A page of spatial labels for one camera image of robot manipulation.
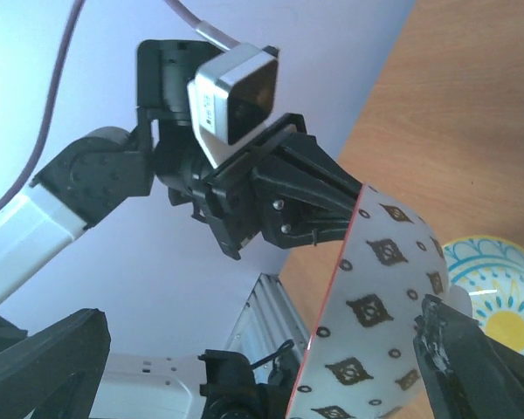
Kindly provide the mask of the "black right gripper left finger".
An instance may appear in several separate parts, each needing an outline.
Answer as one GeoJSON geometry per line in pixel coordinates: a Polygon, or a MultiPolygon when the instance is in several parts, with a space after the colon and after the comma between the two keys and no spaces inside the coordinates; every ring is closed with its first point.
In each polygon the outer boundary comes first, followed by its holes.
{"type": "Polygon", "coordinates": [[[106,314],[87,308],[0,352],[0,418],[88,418],[110,343],[106,314]]]}

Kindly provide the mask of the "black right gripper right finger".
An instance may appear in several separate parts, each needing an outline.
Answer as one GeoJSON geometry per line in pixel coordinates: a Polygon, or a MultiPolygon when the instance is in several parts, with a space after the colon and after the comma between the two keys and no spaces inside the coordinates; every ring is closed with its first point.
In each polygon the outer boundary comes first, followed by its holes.
{"type": "Polygon", "coordinates": [[[413,346],[436,418],[524,419],[524,355],[430,294],[416,323],[413,346]]]}

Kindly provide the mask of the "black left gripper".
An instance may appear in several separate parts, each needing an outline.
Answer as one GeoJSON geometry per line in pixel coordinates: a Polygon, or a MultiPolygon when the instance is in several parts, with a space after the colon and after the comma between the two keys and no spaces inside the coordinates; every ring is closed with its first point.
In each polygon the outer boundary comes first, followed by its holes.
{"type": "Polygon", "coordinates": [[[266,242],[297,248],[346,236],[362,184],[305,134],[305,119],[286,113],[213,168],[190,124],[158,122],[155,175],[173,206],[191,203],[223,254],[235,260],[261,231],[266,242]],[[252,182],[279,197],[261,215],[252,182]]]}

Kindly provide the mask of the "yellow blue sun bowl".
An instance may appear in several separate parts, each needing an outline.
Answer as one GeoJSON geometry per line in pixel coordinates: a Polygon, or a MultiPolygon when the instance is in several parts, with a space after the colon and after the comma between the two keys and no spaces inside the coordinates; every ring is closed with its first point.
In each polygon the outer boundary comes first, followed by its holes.
{"type": "Polygon", "coordinates": [[[442,249],[449,281],[469,294],[480,329],[524,356],[524,248],[500,237],[471,236],[442,249]]]}

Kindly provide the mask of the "pink patterned bowl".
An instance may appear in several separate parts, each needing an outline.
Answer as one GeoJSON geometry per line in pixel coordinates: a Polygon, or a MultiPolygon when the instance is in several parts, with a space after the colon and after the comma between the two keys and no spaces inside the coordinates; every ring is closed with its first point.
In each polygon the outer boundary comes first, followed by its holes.
{"type": "Polygon", "coordinates": [[[413,340],[425,296],[470,314],[442,247],[412,209],[371,185],[341,255],[287,408],[290,418],[387,418],[422,390],[413,340]]]}

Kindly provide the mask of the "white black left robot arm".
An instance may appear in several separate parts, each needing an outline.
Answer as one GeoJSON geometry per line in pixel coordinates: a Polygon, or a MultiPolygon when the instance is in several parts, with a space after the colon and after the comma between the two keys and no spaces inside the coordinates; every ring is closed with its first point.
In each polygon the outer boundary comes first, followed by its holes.
{"type": "Polygon", "coordinates": [[[268,121],[278,57],[270,46],[142,42],[134,130],[72,142],[0,209],[0,304],[154,180],[233,259],[258,235],[280,249],[343,239],[362,185],[301,115],[268,121]]]}

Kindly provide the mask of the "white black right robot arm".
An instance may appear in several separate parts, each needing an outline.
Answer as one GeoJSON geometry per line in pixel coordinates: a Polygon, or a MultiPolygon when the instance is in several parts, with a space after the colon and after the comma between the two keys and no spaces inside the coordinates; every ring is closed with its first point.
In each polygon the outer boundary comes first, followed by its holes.
{"type": "Polygon", "coordinates": [[[0,353],[0,418],[388,418],[425,386],[437,418],[524,418],[524,357],[442,295],[331,289],[292,383],[238,353],[113,355],[82,310],[0,353]]]}

